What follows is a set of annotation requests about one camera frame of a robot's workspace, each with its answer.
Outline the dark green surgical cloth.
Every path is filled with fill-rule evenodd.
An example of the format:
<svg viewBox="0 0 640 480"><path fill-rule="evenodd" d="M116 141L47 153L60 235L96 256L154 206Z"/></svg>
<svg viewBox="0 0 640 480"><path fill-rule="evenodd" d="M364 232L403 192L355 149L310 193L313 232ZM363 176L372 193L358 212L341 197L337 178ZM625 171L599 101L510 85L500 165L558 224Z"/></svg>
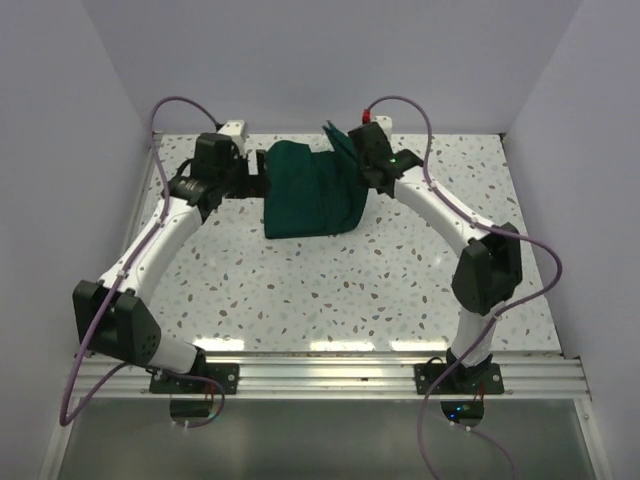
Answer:
<svg viewBox="0 0 640 480"><path fill-rule="evenodd" d="M368 189L359 182L353 142L332 122L323 131L329 150L280 140L266 152L266 238L339 235L359 225Z"/></svg>

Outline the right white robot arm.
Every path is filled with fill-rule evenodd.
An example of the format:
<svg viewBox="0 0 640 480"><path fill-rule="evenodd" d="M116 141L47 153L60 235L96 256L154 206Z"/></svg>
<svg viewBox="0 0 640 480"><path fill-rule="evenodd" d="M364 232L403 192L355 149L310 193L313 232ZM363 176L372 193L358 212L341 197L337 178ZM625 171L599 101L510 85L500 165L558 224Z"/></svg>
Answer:
<svg viewBox="0 0 640 480"><path fill-rule="evenodd" d="M492 361L492 338L500 310L522 281L518 230L510 223L489 230L476 215L435 181L412 151L393 151L377 122L348 133L362 181L409 207L446 241L457 257L451 290L460 305L458 328L441 363L414 368L421 395L501 394L500 370Z"/></svg>

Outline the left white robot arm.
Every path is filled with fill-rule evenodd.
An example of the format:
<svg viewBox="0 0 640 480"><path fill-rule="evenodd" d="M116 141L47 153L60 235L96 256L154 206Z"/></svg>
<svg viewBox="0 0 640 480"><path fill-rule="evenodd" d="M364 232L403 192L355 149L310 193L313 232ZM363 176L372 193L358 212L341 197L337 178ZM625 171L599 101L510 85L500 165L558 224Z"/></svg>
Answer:
<svg viewBox="0 0 640 480"><path fill-rule="evenodd" d="M121 258L97 281L78 283L72 299L83 349L172 371L185 392L205 386L208 369L201 350L164 335L148 305L178 251L224 199L264 196L265 172L249 172L245 129L244 121L231 120L214 133L199 135L193 158L178 168Z"/></svg>

